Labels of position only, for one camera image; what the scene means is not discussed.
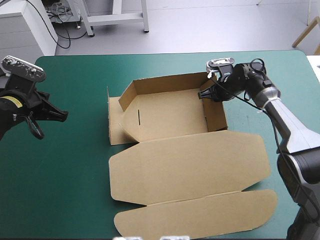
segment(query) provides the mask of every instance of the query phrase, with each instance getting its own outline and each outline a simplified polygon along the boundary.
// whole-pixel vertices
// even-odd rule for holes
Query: white cabinet
[[[38,9],[52,36],[58,36],[41,0],[29,0]],[[13,55],[34,63],[41,56],[53,56],[57,44],[37,11],[25,0],[11,0],[0,6],[0,61]]]

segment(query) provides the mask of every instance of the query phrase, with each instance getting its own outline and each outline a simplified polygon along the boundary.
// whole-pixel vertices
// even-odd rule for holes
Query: white table frame
[[[112,14],[100,16],[90,16],[85,0],[76,0],[76,2],[78,3],[87,34],[91,37],[95,35],[93,27],[102,25],[143,22],[144,32],[149,32],[146,0],[141,0],[142,11],[134,13],[122,13],[122,0],[113,0]]]

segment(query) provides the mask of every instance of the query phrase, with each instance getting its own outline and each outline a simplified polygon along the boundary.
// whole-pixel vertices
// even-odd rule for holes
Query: cardboard lid
[[[227,130],[141,142],[109,170],[112,198],[142,205],[242,191],[271,172],[259,135]]]
[[[272,190],[236,192],[120,212],[114,224],[122,236],[144,240],[170,235],[197,239],[257,228],[270,219],[276,205]]]

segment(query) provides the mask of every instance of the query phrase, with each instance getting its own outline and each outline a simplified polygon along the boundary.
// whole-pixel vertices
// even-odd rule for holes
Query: cardboard flap
[[[207,75],[198,72],[134,80],[121,95],[119,103],[125,111],[136,95],[198,89],[208,80]]]
[[[109,97],[108,93],[108,118],[109,118],[109,139],[111,145],[136,143],[131,134],[126,133],[120,122],[123,121],[124,112],[119,104],[119,97]]]
[[[227,130],[141,142],[109,170],[112,198],[142,205],[241,191],[271,172],[259,135]]]
[[[276,205],[272,190],[236,192],[120,212],[114,224],[122,236],[144,240],[197,239],[255,229],[270,219]]]
[[[133,99],[135,99],[136,96],[137,91],[135,83],[133,81],[119,98],[119,103],[123,111],[125,111],[129,107],[130,103],[133,101]]]

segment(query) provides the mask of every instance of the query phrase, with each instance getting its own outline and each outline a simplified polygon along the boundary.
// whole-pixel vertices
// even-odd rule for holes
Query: black cable
[[[60,36],[61,38],[74,40],[74,39],[80,39],[80,38],[84,37],[87,34],[87,31],[84,34],[82,34],[81,36],[78,36],[78,37],[65,37],[65,36],[62,36],[62,35],[60,35],[58,33],[56,33],[56,34],[58,36]]]
[[[225,90],[228,94],[230,94],[230,95],[234,96],[235,98],[241,100],[242,102],[250,105],[251,107],[262,111],[264,114],[266,114],[266,115],[269,117],[269,119],[270,119],[270,121],[271,121],[271,124],[272,124],[272,127],[273,127],[273,133],[274,133],[275,143],[276,143],[277,149],[278,149],[281,157],[283,158],[285,164],[286,164],[287,167],[289,168],[291,174],[294,176],[294,179],[295,179],[295,181],[297,182],[297,184],[299,185],[300,189],[302,190],[302,192],[304,193],[304,195],[306,196],[306,198],[309,199],[310,203],[313,205],[313,207],[314,207],[315,210],[316,210],[317,217],[316,217],[316,218],[312,218],[312,217],[310,217],[310,216],[309,216],[309,217],[310,217],[310,219],[311,219],[314,223],[317,222],[317,221],[319,221],[319,220],[320,220],[320,209],[319,209],[319,207],[316,205],[316,203],[311,199],[311,197],[307,194],[307,192],[306,192],[306,190],[303,188],[300,180],[299,180],[298,177],[296,176],[294,170],[292,169],[292,167],[291,167],[290,164],[288,163],[288,161],[287,161],[287,159],[286,159],[286,157],[285,157],[285,154],[282,152],[282,150],[281,150],[281,148],[280,148],[279,140],[278,140],[277,128],[276,128],[276,125],[275,125],[273,119],[271,118],[271,116],[267,113],[266,110],[264,110],[264,109],[262,109],[262,108],[260,108],[260,107],[258,107],[258,106],[256,106],[256,105],[253,105],[252,103],[246,101],[245,99],[242,99],[241,97],[238,97],[237,95],[233,94],[233,93],[230,92],[229,90],[225,89],[218,81],[214,80],[213,78],[211,78],[211,80],[212,80],[215,84],[217,84],[220,88],[222,88],[223,90]]]
[[[7,0],[2,0],[2,1],[0,1],[0,5],[1,5],[2,3],[4,3],[5,1],[7,1]]]
[[[60,48],[63,48],[63,49],[68,49],[68,48],[70,48],[70,46],[71,46],[71,39],[69,39],[69,45],[68,45],[67,47],[66,47],[66,46],[61,46],[61,45],[55,40],[54,36],[52,36],[52,33],[50,32],[46,21],[44,20],[44,18],[42,17],[41,13],[40,13],[39,10],[36,8],[36,6],[33,5],[29,0],[26,0],[26,1],[27,1],[27,2],[36,10],[36,12],[39,14],[39,16],[41,17],[41,19],[42,19],[42,21],[43,21],[43,23],[44,23],[44,25],[45,25],[45,27],[46,27],[46,29],[47,29],[48,32],[49,32],[51,38],[53,39],[53,41],[54,41]],[[66,27],[64,27],[64,28],[66,29],[66,32],[67,32],[68,37],[70,37],[67,28],[66,28]]]
[[[51,11],[47,11],[46,12],[47,14],[52,14],[51,16],[49,16],[50,18],[53,18],[53,17],[58,17],[57,14],[51,12]],[[87,31],[85,31],[81,36],[78,36],[78,37],[65,37],[65,36],[62,36],[60,35],[59,33],[56,32],[56,34],[61,37],[61,38],[64,38],[64,39],[71,39],[71,40],[74,40],[74,39],[80,39],[82,37],[84,37],[86,35]]]

